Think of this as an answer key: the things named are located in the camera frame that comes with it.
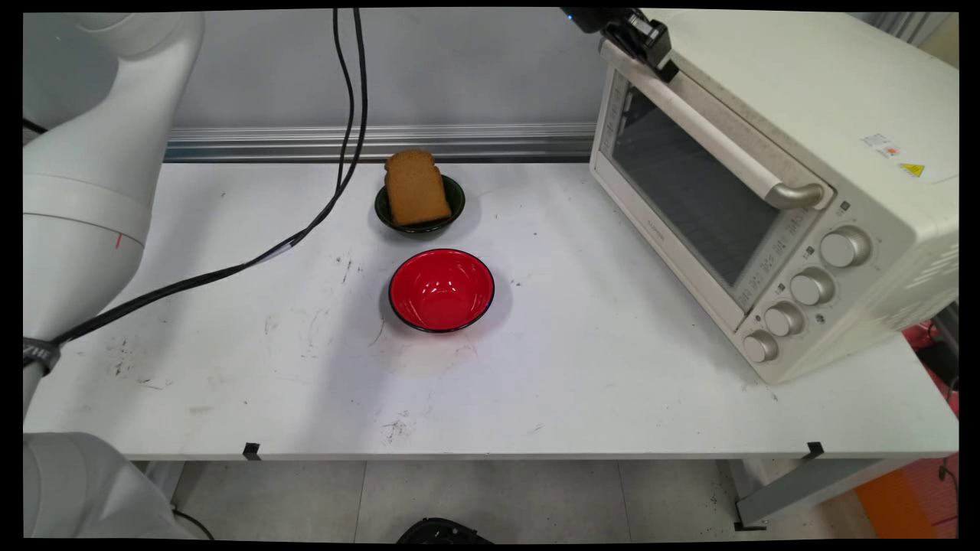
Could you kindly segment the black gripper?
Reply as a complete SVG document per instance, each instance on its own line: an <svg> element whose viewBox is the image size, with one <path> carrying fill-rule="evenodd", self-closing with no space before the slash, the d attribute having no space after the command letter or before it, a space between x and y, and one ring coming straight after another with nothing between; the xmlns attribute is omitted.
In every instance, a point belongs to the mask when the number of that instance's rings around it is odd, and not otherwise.
<svg viewBox="0 0 980 551"><path fill-rule="evenodd" d="M608 41L664 83L675 79L678 67L671 60L671 36L664 22L651 20L634 8L563 8L563 13L584 34L605 31Z"/></svg>

